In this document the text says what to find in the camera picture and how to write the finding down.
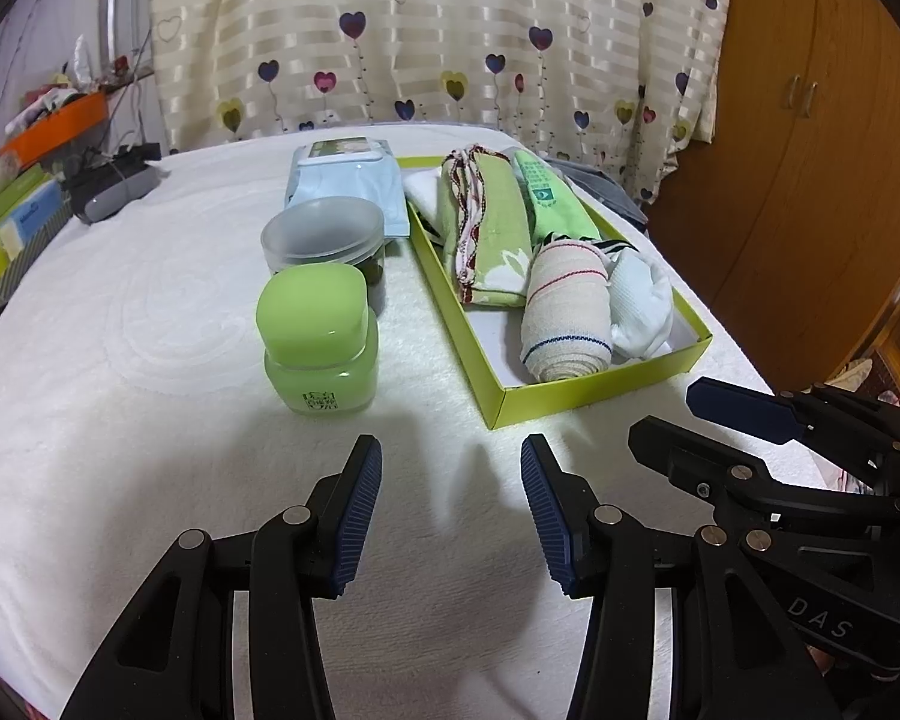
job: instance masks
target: wooden wardrobe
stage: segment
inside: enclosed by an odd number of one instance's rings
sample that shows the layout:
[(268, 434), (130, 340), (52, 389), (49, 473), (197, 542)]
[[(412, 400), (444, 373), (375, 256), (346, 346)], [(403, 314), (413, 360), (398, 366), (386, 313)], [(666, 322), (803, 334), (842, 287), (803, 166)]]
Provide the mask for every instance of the wooden wardrobe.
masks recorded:
[(714, 142), (650, 237), (775, 389), (840, 370), (900, 284), (900, 30), (879, 0), (730, 0)]

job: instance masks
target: orange box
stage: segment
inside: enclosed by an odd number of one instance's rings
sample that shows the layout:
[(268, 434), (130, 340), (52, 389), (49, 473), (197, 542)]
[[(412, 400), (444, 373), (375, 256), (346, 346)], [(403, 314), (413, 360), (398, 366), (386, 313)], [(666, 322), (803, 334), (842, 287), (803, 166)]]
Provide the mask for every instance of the orange box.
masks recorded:
[(25, 169), (45, 154), (63, 146), (63, 143), (87, 132), (90, 127), (106, 121), (106, 117), (106, 95), (94, 92), (36, 122), (1, 148), (0, 153), (16, 151), (20, 167)]

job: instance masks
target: white blanket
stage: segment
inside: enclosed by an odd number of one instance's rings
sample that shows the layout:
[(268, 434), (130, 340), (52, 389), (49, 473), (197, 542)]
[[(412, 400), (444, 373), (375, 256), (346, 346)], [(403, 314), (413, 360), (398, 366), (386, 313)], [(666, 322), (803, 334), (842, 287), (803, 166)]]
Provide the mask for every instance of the white blanket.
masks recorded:
[[(398, 156), (512, 145), (474, 127), (394, 124), (373, 135)], [(169, 177), (145, 199), (92, 227), (71, 221), (0, 319), (0, 675), (50, 718), (181, 531), (258, 528), (336, 472), (362, 432), (384, 447), (380, 498), (357, 580), (317, 603), (341, 718), (566, 714), (590, 605), (547, 576), (520, 484), (528, 433), (543, 432), (602, 501), (682, 533), (710, 509), (629, 454), (629, 425), (648, 413), (760, 454), (784, 482), (823, 486), (802, 447), (690, 415), (684, 392), (698, 376), (765, 386), (669, 266), (714, 332), (692, 373), (490, 432), (401, 242), (386, 257), (373, 405), (351, 418), (289, 412), (254, 326), (268, 278), (259, 237), (282, 207), (293, 149), (323, 136), (170, 157)], [(659, 258), (625, 221), (612, 223)], [(656, 717), (669, 694), (666, 619)], [(248, 718), (247, 642), (235, 638), (237, 717)]]

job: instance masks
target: wall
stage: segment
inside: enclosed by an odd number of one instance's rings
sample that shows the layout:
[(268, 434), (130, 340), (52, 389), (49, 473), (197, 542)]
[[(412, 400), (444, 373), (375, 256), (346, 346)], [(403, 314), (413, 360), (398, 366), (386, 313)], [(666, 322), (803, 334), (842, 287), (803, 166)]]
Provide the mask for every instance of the wall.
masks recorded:
[[(36, 0), (17, 0), (0, 26), (0, 146), (5, 143), (5, 125), (19, 113), (21, 95), (45, 82), (64, 62), (73, 63), (79, 35), (87, 40), (94, 76), (101, 72), (100, 0), (40, 0), (34, 9), (35, 4)], [(134, 97), (127, 92), (114, 117), (106, 144), (108, 151), (121, 138), (123, 143), (133, 140), (129, 133), (137, 129), (131, 106)], [(166, 153), (163, 119), (153, 79), (141, 82), (139, 97), (146, 136), (151, 141), (159, 141)], [(119, 98), (119, 93), (110, 98), (111, 110)]]

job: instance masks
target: heart-patterned curtain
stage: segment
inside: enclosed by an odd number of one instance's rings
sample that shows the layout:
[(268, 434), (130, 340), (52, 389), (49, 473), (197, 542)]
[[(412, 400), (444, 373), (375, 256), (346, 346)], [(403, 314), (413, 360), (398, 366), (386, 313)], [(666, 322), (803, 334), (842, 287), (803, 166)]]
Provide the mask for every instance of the heart-patterned curtain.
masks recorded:
[(170, 142), (497, 127), (652, 201), (709, 140), (728, 0), (151, 0)]

